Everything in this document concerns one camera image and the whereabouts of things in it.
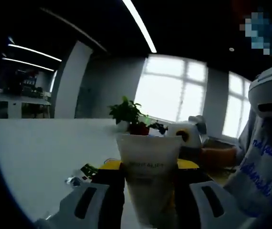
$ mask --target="ceiling light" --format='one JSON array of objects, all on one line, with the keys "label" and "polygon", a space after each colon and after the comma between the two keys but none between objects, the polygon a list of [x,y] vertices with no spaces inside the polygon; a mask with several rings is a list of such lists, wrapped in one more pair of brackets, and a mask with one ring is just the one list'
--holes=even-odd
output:
[{"label": "ceiling light", "polygon": [[12,42],[13,44],[15,44],[14,41],[13,41],[13,39],[12,39],[12,37],[8,37],[8,39],[9,39],[10,42]]},{"label": "ceiling light", "polygon": [[52,92],[54,81],[55,81],[55,77],[56,77],[57,73],[58,73],[58,71],[55,71],[54,74],[53,74],[53,77],[52,77],[52,80],[51,80],[51,84],[50,84],[50,89],[49,89],[50,93]]},{"label": "ceiling light", "polygon": [[151,52],[156,53],[155,46],[151,40],[149,33],[146,30],[144,23],[141,20],[135,6],[132,4],[131,0],[122,0],[123,3],[126,5],[127,9],[130,11],[131,15],[133,16],[134,20],[136,21],[138,27],[140,28],[142,35],[145,37],[145,40],[151,50]]},{"label": "ceiling light", "polygon": [[42,66],[33,64],[33,63],[28,63],[28,62],[24,62],[24,61],[18,61],[18,60],[14,60],[14,59],[5,58],[5,57],[3,57],[2,59],[3,59],[3,60],[7,60],[7,61],[15,61],[15,62],[19,62],[19,63],[24,63],[24,64],[32,65],[32,66],[35,66],[35,67],[43,68],[43,69],[46,69],[46,70],[49,70],[49,71],[54,72],[53,69],[45,68],[45,67],[42,67]]},{"label": "ceiling light", "polygon": [[57,61],[60,61],[60,62],[62,61],[62,60],[60,60],[60,59],[58,59],[58,58],[55,58],[55,57],[53,57],[53,56],[44,54],[44,53],[42,53],[42,52],[35,51],[35,50],[33,50],[33,49],[28,49],[28,48],[25,48],[25,47],[22,47],[22,46],[19,46],[19,45],[8,44],[8,46],[15,47],[15,48],[20,48],[20,49],[25,49],[25,50],[28,50],[28,51],[31,51],[31,52],[36,52],[36,53],[38,53],[38,54],[40,54],[40,55],[44,55],[44,56],[50,57],[50,58],[55,59],[55,60],[57,60]]}]

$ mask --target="paper cup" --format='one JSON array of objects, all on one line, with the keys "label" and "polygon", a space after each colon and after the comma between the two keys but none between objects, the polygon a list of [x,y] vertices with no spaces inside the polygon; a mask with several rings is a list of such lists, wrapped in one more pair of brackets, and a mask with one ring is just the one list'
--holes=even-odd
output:
[{"label": "paper cup", "polygon": [[138,220],[154,228],[173,195],[170,174],[176,167],[182,138],[119,135],[117,144]]}]

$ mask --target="window frame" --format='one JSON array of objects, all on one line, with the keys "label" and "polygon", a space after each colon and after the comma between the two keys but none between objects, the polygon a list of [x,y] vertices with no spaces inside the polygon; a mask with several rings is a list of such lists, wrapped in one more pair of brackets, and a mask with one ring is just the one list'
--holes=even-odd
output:
[{"label": "window frame", "polygon": [[[235,75],[235,76],[238,76],[241,80],[242,80],[242,94],[238,94],[238,93],[235,93],[235,92],[232,92],[230,90],[230,75]],[[245,83],[246,82],[250,82],[249,80],[245,79],[243,76],[241,75],[238,75],[236,73],[233,73],[233,72],[229,72],[228,74],[228,97],[227,97],[227,106],[226,106],[226,113],[225,113],[225,118],[224,118],[224,123],[223,123],[223,128],[222,128],[222,136],[224,138],[234,138],[234,139],[238,139],[240,137],[239,133],[241,131],[241,128],[244,128],[244,126],[241,126],[242,124],[242,118],[243,118],[243,112],[244,112],[244,102],[247,101],[249,102],[249,99],[246,97],[246,88],[245,88]],[[226,120],[226,114],[227,114],[227,109],[228,109],[228,100],[229,100],[229,97],[230,96],[233,96],[235,97],[236,99],[239,99],[240,102],[241,102],[241,111],[240,111],[240,114],[239,114],[239,124],[238,124],[238,129],[237,129],[237,133],[236,133],[236,137],[231,137],[231,136],[228,136],[228,135],[225,135],[223,133],[224,131],[224,126],[225,126],[225,120]]]},{"label": "window frame", "polygon": [[[174,76],[174,75],[170,75],[170,74],[146,72],[146,67],[147,67],[147,64],[148,64],[148,61],[149,61],[150,57],[158,57],[158,58],[160,57],[160,58],[168,58],[168,59],[175,59],[175,60],[183,61],[184,62],[183,74],[181,76]],[[187,72],[188,72],[188,63],[189,62],[198,62],[198,63],[204,64],[204,66],[205,66],[205,72],[204,72],[205,80],[204,81],[201,82],[201,81],[197,81],[197,80],[188,78]],[[161,118],[150,116],[150,115],[148,115],[148,117],[156,119],[156,120],[168,122],[168,123],[179,122],[179,116],[180,116],[180,113],[181,113],[181,110],[182,110],[182,105],[183,105],[183,102],[184,102],[184,99],[183,99],[184,98],[184,91],[185,91],[186,86],[187,86],[188,83],[193,84],[193,85],[199,85],[199,86],[201,86],[203,88],[203,99],[202,99],[202,104],[201,104],[201,108],[200,108],[200,115],[203,114],[204,104],[205,104],[205,99],[206,99],[206,91],[207,91],[207,80],[208,80],[207,63],[201,62],[201,61],[198,61],[198,60],[193,60],[193,59],[190,59],[190,58],[168,56],[168,55],[159,55],[159,54],[151,54],[144,61],[144,66],[143,66],[143,69],[142,69],[142,72],[141,72],[141,76],[143,76],[143,75],[154,75],[154,76],[160,76],[160,77],[169,77],[169,78],[180,80],[181,83],[182,83],[181,95],[180,95],[180,98],[179,98],[179,105],[178,105],[178,110],[177,110],[175,121],[165,120],[165,119],[161,119]]]}]

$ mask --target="desk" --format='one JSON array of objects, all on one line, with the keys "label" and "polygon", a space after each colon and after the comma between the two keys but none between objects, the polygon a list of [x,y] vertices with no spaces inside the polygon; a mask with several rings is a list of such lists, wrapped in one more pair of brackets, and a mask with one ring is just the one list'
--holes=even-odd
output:
[{"label": "desk", "polygon": [[[112,119],[0,119],[0,170],[31,219],[58,211],[72,188],[65,179],[86,163],[120,158]],[[141,228],[125,188],[122,229]]]},{"label": "desk", "polygon": [[0,94],[0,102],[8,102],[8,118],[21,118],[21,104],[40,104],[50,106],[51,104],[40,98],[26,96]]}]

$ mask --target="person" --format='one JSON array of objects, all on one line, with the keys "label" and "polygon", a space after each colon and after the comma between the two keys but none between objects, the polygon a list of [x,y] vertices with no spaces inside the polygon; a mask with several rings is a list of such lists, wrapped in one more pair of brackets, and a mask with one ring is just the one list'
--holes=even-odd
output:
[{"label": "person", "polygon": [[[272,42],[272,34],[267,34]],[[224,188],[236,198],[245,214],[258,217],[272,209],[272,68],[251,83],[249,101],[249,119],[235,147],[204,148],[200,152],[183,147],[181,155],[204,167],[238,166]]]}]

